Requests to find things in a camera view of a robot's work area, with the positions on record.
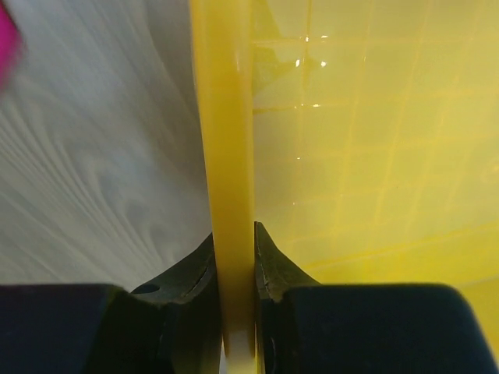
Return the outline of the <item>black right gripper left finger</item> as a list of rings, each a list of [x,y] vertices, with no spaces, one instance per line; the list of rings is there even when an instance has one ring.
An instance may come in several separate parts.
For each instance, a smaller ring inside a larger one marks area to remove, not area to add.
[[[220,356],[212,237],[133,291],[113,284],[1,288],[4,373],[216,373]]]

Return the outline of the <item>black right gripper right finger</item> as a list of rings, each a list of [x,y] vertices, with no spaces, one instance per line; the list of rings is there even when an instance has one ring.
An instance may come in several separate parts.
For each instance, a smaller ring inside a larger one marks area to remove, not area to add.
[[[321,284],[254,225],[260,373],[495,373],[469,303],[443,284]]]

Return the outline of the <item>yellow plastic tray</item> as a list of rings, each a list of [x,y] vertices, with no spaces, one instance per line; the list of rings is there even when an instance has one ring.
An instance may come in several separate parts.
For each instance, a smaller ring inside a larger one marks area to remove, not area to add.
[[[192,1],[228,373],[254,225],[321,284],[443,284],[498,366],[498,4]]]

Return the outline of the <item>pink red t shirt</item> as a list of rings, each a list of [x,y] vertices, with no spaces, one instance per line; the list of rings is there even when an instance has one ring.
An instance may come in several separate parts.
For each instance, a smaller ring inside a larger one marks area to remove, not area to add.
[[[0,84],[3,91],[18,66],[23,54],[23,35],[9,7],[1,1],[0,24]]]

